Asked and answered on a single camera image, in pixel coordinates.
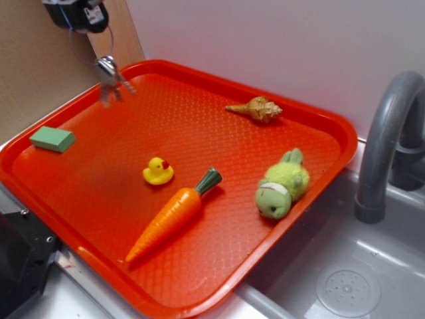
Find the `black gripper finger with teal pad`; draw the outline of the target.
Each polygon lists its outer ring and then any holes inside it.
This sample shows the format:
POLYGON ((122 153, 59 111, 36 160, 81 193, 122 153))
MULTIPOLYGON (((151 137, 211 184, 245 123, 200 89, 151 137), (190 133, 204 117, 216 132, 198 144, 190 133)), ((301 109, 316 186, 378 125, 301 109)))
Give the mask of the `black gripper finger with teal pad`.
POLYGON ((42 0, 57 27, 77 33, 102 33, 109 25, 109 15, 103 1, 42 0))

